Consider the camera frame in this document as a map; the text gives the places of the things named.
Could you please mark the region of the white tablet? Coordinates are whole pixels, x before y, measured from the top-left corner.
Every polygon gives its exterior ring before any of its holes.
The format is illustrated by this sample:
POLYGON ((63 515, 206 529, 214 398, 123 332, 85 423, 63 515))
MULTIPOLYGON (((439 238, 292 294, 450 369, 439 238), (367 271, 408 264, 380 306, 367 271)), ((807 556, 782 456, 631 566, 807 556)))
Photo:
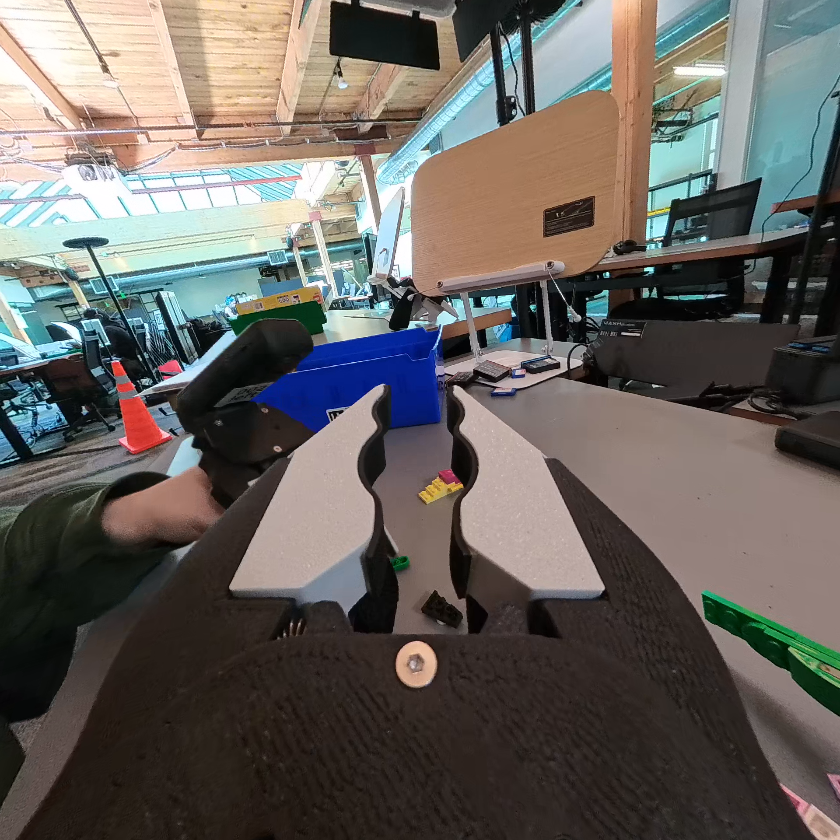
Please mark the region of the white tablet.
POLYGON ((405 195, 405 187, 399 186, 382 212, 375 236, 375 247, 372 251, 371 273, 368 278, 373 285, 384 283, 392 275, 403 220, 405 195))

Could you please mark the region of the blue plastic bin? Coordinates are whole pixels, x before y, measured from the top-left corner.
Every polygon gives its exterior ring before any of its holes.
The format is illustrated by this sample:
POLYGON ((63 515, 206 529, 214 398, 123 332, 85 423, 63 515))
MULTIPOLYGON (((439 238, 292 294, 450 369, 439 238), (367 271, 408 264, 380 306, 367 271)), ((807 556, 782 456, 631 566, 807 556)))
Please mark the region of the blue plastic bin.
POLYGON ((255 397, 318 432, 378 385, 391 390, 391 427, 440 422, 443 330, 411 328, 317 346, 255 397))

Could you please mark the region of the person's left forearm green sleeve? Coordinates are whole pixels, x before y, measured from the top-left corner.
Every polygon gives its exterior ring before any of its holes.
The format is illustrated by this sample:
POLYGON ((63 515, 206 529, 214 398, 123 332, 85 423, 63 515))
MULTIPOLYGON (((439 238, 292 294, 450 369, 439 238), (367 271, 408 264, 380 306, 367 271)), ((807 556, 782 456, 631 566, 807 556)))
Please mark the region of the person's left forearm green sleeve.
POLYGON ((63 486, 2 510, 1 713, 37 718, 66 677, 78 627, 125 600, 172 549, 126 547, 102 529, 104 508, 165 479, 140 472, 63 486))

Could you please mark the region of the black lego piece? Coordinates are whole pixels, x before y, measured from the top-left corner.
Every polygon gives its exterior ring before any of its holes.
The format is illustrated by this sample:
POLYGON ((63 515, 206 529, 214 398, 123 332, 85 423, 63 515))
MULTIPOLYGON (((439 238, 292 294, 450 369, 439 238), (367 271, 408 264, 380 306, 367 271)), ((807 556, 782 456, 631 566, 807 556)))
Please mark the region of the black lego piece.
POLYGON ((448 602, 437 590, 433 590, 421 607, 421 613, 446 627, 460 628, 464 614, 448 602))

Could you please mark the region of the long wooden desk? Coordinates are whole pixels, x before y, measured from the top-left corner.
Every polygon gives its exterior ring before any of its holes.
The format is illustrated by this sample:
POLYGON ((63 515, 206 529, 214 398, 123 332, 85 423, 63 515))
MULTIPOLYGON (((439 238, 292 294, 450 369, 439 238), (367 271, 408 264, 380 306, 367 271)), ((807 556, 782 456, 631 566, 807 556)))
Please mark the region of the long wooden desk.
POLYGON ((789 228, 606 257, 586 272, 586 280, 576 280, 573 285, 580 291, 584 287, 601 291, 697 287, 707 280, 685 276, 686 266, 728 261, 739 268, 747 261, 772 259, 759 320, 781 323, 791 264, 795 257, 804 254, 808 234, 806 227, 789 228))

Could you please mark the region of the black overhead light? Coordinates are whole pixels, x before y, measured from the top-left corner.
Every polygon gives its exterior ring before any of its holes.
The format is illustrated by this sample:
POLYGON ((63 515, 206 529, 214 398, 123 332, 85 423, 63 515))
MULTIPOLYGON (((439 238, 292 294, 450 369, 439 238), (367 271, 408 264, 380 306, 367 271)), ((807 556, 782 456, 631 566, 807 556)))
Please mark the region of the black overhead light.
POLYGON ((458 56, 466 61, 495 29, 507 34, 522 22, 541 23, 556 14, 565 1, 456 1, 452 17, 458 56))

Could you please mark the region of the yellow cardboard box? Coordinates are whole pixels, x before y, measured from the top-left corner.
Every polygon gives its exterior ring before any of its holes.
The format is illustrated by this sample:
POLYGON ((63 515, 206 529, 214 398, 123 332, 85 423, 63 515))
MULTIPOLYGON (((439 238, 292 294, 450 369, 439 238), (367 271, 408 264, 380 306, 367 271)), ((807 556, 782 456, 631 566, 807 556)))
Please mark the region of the yellow cardboard box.
POLYGON ((263 298, 239 302, 236 304, 236 311, 239 317, 244 317, 247 314, 257 314, 311 302, 316 303, 322 310, 326 305, 322 290, 318 285, 300 287, 263 298))

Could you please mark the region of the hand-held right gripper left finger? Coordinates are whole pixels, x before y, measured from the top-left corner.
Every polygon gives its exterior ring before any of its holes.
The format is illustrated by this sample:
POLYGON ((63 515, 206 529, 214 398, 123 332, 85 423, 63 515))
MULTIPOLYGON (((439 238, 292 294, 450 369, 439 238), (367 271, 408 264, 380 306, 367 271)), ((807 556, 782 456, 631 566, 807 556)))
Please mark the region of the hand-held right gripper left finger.
POLYGON ((397 551, 374 488, 391 419, 391 389, 377 385, 289 457, 231 596, 333 602, 357 632, 393 631, 397 551))

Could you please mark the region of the black flat device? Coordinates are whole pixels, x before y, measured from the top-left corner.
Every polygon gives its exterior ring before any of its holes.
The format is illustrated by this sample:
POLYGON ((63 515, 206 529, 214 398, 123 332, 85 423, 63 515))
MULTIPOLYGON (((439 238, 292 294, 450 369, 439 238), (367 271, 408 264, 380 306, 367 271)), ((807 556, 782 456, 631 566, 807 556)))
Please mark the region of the black flat device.
POLYGON ((839 470, 839 411, 814 414, 780 427, 774 445, 788 455, 839 470))

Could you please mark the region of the dark office chair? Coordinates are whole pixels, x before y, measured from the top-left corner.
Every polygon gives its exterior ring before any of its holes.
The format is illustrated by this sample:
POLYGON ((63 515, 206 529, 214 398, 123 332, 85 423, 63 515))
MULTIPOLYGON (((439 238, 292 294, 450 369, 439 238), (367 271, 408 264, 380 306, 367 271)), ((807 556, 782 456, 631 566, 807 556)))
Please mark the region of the dark office chair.
POLYGON ((120 417, 117 384, 94 332, 81 334, 79 353, 48 361, 40 375, 50 401, 67 421, 62 431, 66 443, 89 424, 102 424, 107 431, 115 431, 112 420, 120 417))

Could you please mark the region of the black hanging panel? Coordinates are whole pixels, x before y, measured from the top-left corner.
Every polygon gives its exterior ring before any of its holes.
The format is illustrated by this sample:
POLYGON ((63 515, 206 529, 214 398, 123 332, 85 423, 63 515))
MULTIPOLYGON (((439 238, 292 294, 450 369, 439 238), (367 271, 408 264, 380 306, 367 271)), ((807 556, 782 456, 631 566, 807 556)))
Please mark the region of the black hanging panel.
POLYGON ((338 58, 438 71, 437 26, 410 14, 365 7, 358 1, 331 2, 329 53, 338 58))

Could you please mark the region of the green lego build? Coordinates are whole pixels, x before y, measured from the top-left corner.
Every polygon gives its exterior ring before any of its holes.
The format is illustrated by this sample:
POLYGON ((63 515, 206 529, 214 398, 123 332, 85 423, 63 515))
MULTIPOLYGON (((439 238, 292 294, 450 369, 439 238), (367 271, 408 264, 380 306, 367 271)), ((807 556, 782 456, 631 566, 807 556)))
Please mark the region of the green lego build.
POLYGON ((809 697, 838 716, 836 650, 710 591, 702 592, 701 603, 709 624, 745 641, 761 657, 787 671, 809 697))

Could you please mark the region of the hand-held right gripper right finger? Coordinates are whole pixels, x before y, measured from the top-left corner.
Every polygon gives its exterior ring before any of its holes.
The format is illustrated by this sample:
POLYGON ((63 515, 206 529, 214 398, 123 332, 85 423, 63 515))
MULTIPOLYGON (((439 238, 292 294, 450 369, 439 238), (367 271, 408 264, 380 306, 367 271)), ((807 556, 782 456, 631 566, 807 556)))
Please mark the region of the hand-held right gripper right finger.
POLYGON ((455 503, 450 577, 468 632, 512 606, 593 601, 605 584, 545 455, 456 386, 447 395, 455 503))

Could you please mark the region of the orange traffic cone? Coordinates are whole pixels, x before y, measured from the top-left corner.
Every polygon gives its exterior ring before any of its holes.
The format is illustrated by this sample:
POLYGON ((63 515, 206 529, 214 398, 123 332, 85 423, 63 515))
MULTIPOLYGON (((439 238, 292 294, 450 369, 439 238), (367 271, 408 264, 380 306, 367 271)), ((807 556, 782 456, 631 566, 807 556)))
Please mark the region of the orange traffic cone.
POLYGON ((112 362, 112 372, 124 426, 124 437, 119 441, 121 446, 131 455, 139 455, 172 441, 173 436, 162 430, 153 419, 121 362, 112 362))

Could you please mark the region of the black equipment case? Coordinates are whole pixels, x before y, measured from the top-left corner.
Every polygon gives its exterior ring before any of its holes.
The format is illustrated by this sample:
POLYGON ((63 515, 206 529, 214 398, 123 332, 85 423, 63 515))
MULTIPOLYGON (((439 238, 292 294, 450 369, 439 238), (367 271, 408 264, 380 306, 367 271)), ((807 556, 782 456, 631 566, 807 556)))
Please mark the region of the black equipment case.
POLYGON ((763 385, 774 351, 799 334, 796 324, 606 318, 584 360, 600 375, 665 389, 744 389, 763 385))

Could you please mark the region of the black floor lamp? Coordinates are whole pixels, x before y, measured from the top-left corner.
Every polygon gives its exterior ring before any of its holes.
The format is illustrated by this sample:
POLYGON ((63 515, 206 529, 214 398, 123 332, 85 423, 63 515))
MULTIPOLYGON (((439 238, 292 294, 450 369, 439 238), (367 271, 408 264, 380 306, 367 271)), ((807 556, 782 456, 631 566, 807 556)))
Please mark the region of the black floor lamp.
POLYGON ((131 336, 133 345, 139 355, 140 362, 146 370, 150 381, 153 384, 156 384, 161 381, 160 374, 152 365, 152 362, 148 357, 148 354, 145 352, 140 340, 138 339, 131 322, 125 315, 122 304, 119 302, 119 299, 117 297, 117 292, 113 287, 110 279, 107 277, 106 272, 104 271, 104 268, 102 267, 102 264, 98 257, 98 250, 103 249, 108 244, 109 239, 102 236, 80 236, 67 238, 62 241, 62 247, 64 250, 85 250, 88 253, 89 258, 99 275, 101 283, 106 288, 112 305, 115 311, 118 313, 120 320, 122 321, 123 327, 129 332, 131 336))

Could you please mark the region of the black pole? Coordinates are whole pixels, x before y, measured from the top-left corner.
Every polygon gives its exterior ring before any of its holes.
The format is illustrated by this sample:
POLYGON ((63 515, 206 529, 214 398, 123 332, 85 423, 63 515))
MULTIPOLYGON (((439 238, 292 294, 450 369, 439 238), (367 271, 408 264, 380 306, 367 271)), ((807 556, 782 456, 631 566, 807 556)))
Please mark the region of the black pole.
POLYGON ((526 18, 519 24, 515 45, 502 24, 496 24, 490 31, 490 57, 500 127, 537 109, 531 25, 526 18))

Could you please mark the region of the black and white clamp stand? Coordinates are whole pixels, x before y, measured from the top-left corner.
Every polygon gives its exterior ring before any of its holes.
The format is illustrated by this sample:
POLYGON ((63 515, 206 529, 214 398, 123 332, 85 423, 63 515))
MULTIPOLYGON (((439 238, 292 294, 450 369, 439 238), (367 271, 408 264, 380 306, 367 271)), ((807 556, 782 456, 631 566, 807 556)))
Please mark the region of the black and white clamp stand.
POLYGON ((419 292, 412 278, 386 278, 386 284, 395 300, 388 322, 391 331, 408 329, 413 322, 438 325, 439 317, 446 313, 458 319, 458 312, 444 297, 428 297, 419 292))

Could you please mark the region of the black office chair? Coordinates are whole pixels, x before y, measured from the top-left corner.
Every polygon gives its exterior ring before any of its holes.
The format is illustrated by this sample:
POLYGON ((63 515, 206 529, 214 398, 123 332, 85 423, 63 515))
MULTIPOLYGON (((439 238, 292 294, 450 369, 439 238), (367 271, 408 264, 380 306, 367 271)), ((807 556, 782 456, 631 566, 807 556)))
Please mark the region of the black office chair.
MULTIPOLYGON (((757 179, 670 205, 663 246, 747 235, 760 194, 757 179)), ((725 319, 744 301, 744 258, 699 259, 654 267, 655 277, 673 277, 649 288, 647 297, 616 305, 610 319, 695 322, 725 319)))

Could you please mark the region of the black charger box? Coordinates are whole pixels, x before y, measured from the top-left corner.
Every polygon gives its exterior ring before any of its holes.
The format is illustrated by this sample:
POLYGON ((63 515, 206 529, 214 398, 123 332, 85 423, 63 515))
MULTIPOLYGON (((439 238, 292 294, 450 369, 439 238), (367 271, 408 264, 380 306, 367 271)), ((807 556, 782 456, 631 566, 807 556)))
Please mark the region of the black charger box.
POLYGON ((793 405, 839 399, 839 336, 795 341, 773 350, 765 386, 793 405))

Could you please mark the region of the wooden book stand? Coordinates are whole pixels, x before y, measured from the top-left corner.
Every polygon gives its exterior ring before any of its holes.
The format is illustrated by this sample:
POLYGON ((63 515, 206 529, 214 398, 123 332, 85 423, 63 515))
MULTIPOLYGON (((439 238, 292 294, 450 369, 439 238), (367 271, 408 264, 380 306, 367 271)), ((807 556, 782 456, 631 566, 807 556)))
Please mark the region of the wooden book stand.
POLYGON ((412 189, 415 296, 538 282, 592 270, 616 242, 620 112, 589 91, 430 158, 412 189))

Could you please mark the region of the black tripod leg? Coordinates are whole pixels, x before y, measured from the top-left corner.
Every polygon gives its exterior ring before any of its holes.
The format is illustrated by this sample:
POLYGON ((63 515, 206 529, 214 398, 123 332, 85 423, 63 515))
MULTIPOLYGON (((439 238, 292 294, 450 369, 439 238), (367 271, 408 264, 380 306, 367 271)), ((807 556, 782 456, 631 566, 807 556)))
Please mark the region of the black tripod leg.
POLYGON ((818 193, 813 202, 811 220, 805 240, 805 246, 801 255, 800 272, 794 287, 794 294, 791 304, 791 312, 788 318, 789 324, 799 324, 802 310, 805 303, 805 291, 809 281, 813 258, 818 254, 822 245, 822 229, 828 207, 834 203, 830 195, 835 190, 839 162, 839 109, 836 110, 836 117, 833 125, 831 141, 826 153, 826 162, 823 167, 822 179, 818 193))

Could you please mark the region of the wooden column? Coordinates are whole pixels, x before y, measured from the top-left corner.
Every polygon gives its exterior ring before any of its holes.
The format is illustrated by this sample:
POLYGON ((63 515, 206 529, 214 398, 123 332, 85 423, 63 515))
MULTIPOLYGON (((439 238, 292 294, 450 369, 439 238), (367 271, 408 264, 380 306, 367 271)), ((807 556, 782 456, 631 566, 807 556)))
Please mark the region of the wooden column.
POLYGON ((619 110, 616 232, 637 245, 646 239, 657 11, 656 1, 612 2, 612 96, 619 110))

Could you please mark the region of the pink flat piece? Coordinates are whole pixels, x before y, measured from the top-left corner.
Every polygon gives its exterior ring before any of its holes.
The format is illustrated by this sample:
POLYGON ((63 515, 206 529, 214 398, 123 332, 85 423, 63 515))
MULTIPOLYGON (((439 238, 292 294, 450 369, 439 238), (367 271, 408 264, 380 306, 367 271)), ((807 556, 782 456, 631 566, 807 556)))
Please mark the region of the pink flat piece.
POLYGON ((839 825, 816 805, 794 793, 784 784, 780 788, 787 795, 798 816, 816 839, 839 839, 839 825))

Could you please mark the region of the person's left hand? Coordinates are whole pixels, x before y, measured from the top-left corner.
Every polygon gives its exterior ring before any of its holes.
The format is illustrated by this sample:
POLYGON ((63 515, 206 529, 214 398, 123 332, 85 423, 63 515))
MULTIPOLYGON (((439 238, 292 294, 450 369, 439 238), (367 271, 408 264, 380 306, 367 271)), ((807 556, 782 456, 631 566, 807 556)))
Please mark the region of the person's left hand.
POLYGON ((108 538, 128 547, 170 544, 182 547, 199 539, 222 516, 211 482, 198 467, 111 500, 102 510, 108 538))

